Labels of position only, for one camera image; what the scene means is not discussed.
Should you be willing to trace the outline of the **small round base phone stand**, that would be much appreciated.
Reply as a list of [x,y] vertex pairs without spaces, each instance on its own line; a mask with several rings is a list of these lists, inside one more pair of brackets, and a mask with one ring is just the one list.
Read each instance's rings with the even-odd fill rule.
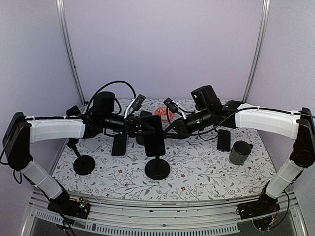
[[[148,112],[148,111],[141,111],[140,113],[140,117],[148,117],[148,116],[151,116],[152,113],[151,112]],[[144,137],[143,136],[138,136],[136,137],[136,142],[139,144],[139,145],[144,145]]]

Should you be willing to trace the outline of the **black phone with white edge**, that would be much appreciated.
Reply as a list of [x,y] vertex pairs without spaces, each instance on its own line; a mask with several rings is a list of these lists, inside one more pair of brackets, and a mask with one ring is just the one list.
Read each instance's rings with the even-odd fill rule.
[[112,156],[125,156],[126,146],[127,146],[127,135],[124,135],[124,134],[114,135],[111,155]]

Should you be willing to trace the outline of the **tall black clamp phone stand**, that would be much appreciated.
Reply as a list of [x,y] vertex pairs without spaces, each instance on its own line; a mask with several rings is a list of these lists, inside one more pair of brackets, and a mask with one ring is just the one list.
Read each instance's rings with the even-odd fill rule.
[[156,156],[154,159],[146,163],[145,174],[148,178],[153,180],[165,179],[170,174],[170,165],[167,161]]

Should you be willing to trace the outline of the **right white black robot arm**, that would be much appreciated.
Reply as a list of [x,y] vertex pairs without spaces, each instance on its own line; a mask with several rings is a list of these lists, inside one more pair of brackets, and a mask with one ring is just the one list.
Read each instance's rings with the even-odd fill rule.
[[249,128],[275,133],[293,139],[289,159],[264,186],[258,200],[239,204],[241,219],[269,214],[280,209],[278,197],[315,162],[315,125],[308,108],[282,111],[230,100],[222,104],[211,85],[191,92],[197,113],[173,121],[164,131],[165,138],[185,139],[197,131],[213,126]]

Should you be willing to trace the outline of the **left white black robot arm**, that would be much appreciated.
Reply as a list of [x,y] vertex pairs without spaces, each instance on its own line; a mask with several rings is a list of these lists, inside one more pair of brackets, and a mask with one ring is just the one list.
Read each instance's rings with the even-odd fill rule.
[[22,112],[14,114],[3,137],[3,155],[7,165],[19,172],[27,181],[38,188],[49,201],[48,210],[61,216],[87,219],[91,205],[80,197],[71,200],[65,188],[51,177],[30,154],[30,144],[45,140],[68,139],[68,146],[75,152],[74,172],[80,176],[90,174],[95,160],[81,155],[76,147],[79,139],[89,139],[105,133],[107,129],[122,135],[138,137],[155,133],[155,128],[141,117],[126,112],[115,114],[115,94],[99,92],[93,97],[93,106],[82,114],[77,106],[66,112],[65,117],[27,117]]

